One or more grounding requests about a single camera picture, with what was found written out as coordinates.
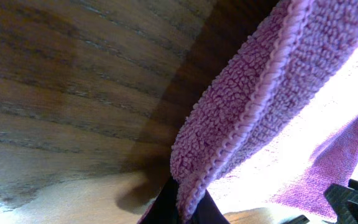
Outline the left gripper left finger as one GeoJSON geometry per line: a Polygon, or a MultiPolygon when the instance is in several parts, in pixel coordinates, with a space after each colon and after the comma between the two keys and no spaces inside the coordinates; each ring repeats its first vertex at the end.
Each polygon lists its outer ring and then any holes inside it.
{"type": "Polygon", "coordinates": [[[140,224],[177,224],[179,214],[176,207],[178,183],[171,177],[163,186],[155,202],[140,224]]]}

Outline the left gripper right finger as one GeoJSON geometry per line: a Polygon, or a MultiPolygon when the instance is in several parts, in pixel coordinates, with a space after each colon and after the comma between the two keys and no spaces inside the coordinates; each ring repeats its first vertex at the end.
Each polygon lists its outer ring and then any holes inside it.
{"type": "Polygon", "coordinates": [[[193,224],[229,224],[208,191],[205,192],[193,214],[193,224]]]}

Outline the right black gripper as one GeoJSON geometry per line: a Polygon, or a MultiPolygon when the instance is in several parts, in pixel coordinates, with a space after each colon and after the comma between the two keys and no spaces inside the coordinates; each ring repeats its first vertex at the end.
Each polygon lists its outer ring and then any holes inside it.
{"type": "Polygon", "coordinates": [[[358,223],[358,181],[300,179],[280,190],[280,205],[331,223],[358,223]]]}

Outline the purple microfiber cloth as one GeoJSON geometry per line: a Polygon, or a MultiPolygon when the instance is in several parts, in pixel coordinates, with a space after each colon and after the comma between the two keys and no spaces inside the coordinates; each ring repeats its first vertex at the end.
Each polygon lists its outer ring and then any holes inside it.
{"type": "Polygon", "coordinates": [[[179,223],[206,191],[223,214],[280,208],[300,179],[358,163],[358,0],[280,1],[194,105],[170,156],[179,223]]]}

